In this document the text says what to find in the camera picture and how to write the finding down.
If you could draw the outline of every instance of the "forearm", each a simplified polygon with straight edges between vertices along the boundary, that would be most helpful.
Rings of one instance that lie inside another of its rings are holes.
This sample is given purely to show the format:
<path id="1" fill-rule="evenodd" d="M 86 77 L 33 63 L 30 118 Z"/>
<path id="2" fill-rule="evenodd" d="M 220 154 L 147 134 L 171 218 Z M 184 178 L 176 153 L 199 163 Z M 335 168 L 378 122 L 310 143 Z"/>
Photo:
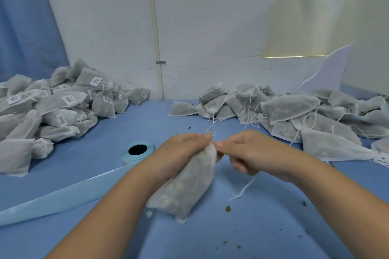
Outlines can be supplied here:
<path id="1" fill-rule="evenodd" d="M 291 172 L 358 259 L 389 258 L 389 205 L 331 166 L 305 155 Z"/>
<path id="2" fill-rule="evenodd" d="M 146 163 L 130 170 L 46 259 L 119 259 L 128 246 L 156 180 Z"/>

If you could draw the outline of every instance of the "blue table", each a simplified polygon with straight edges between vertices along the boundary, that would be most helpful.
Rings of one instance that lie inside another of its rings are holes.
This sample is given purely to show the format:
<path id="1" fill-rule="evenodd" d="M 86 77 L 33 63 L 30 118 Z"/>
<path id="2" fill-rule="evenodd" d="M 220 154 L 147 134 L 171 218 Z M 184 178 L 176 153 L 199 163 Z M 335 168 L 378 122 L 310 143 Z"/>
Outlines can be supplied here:
<path id="1" fill-rule="evenodd" d="M 168 117 L 171 106 L 170 101 L 130 106 L 126 114 L 100 120 L 80 139 L 57 144 L 49 158 L 32 162 L 27 176 L 1 175 L 0 210 L 118 168 L 119 154 L 130 142 L 148 140 L 158 147 L 170 136 L 204 133 L 211 125 L 202 126 L 206 120 L 198 116 Z M 215 129 L 214 139 L 222 140 L 244 125 L 228 119 L 216 123 Z M 335 166 L 389 202 L 388 168 L 368 161 Z M 241 198 L 228 201 L 249 180 L 222 160 L 188 222 L 179 224 L 156 210 L 150 219 L 143 214 L 125 258 L 352 258 L 306 196 L 290 183 L 260 173 Z M 44 257 L 96 203 L 0 228 L 0 258 Z M 228 205 L 231 212 L 225 210 Z"/>

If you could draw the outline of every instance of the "pipe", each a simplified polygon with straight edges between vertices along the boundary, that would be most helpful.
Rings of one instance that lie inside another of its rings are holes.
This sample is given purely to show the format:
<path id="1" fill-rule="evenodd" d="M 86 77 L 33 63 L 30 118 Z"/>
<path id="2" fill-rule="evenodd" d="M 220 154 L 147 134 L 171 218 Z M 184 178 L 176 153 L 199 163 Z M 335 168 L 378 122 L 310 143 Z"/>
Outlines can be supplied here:
<path id="1" fill-rule="evenodd" d="M 150 0 L 150 8 L 151 8 L 151 21 L 152 21 L 152 24 L 153 24 L 155 61 L 159 62 L 161 60 L 161 55 L 159 53 L 157 13 L 155 11 L 155 0 Z M 157 76 L 158 76 L 159 100 L 163 100 L 164 99 L 164 95 L 163 95 L 163 83 L 162 83 L 162 68 L 161 68 L 161 65 L 157 65 Z"/>

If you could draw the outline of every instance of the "barcode label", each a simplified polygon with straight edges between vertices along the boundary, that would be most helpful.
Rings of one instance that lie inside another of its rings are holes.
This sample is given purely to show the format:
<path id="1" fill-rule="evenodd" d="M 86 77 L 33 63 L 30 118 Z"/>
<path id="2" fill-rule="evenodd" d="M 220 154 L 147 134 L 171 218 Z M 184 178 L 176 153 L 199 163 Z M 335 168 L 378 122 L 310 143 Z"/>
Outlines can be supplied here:
<path id="1" fill-rule="evenodd" d="M 7 98 L 7 102 L 9 105 L 13 104 L 14 102 L 18 102 L 19 100 L 22 100 L 22 95 L 20 93 Z"/>
<path id="2" fill-rule="evenodd" d="M 94 77 L 90 82 L 90 85 L 98 86 L 102 80 L 103 78 Z"/>
<path id="3" fill-rule="evenodd" d="M 94 89 L 88 89 L 89 98 L 92 100 L 96 96 L 96 91 Z"/>
<path id="4" fill-rule="evenodd" d="M 61 114 L 57 115 L 57 121 L 58 121 L 58 123 L 60 124 L 61 127 L 64 127 L 64 126 L 66 126 L 68 124 L 68 122 L 66 122 L 64 116 L 61 115 Z"/>
<path id="5" fill-rule="evenodd" d="M 58 85 L 57 86 L 59 89 L 65 89 L 65 88 L 71 88 L 71 86 L 69 84 L 61 84 L 61 85 Z"/>
<path id="6" fill-rule="evenodd" d="M 103 100 L 109 104 L 112 104 L 112 100 L 109 97 L 103 97 Z"/>
<path id="7" fill-rule="evenodd" d="M 34 147 L 39 146 L 39 145 L 44 145 L 44 144 L 47 144 L 47 143 L 48 143 L 48 142 L 47 142 L 45 139 L 40 138 L 40 139 L 38 139 L 37 142 L 34 144 Z"/>
<path id="8" fill-rule="evenodd" d="M 67 95 L 61 98 L 65 101 L 67 105 L 78 103 L 78 99 L 76 99 L 73 95 Z"/>
<path id="9" fill-rule="evenodd" d="M 49 96 L 49 92 L 47 90 L 41 90 L 41 96 L 42 97 L 48 97 Z"/>

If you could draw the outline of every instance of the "blue curtain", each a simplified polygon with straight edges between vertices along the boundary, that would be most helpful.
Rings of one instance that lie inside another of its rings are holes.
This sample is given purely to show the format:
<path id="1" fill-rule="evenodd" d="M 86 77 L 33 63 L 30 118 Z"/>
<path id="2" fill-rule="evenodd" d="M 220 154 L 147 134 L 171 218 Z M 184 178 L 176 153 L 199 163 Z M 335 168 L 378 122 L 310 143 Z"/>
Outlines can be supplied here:
<path id="1" fill-rule="evenodd" d="M 0 82 L 16 74 L 48 79 L 68 65 L 49 0 L 0 0 Z"/>

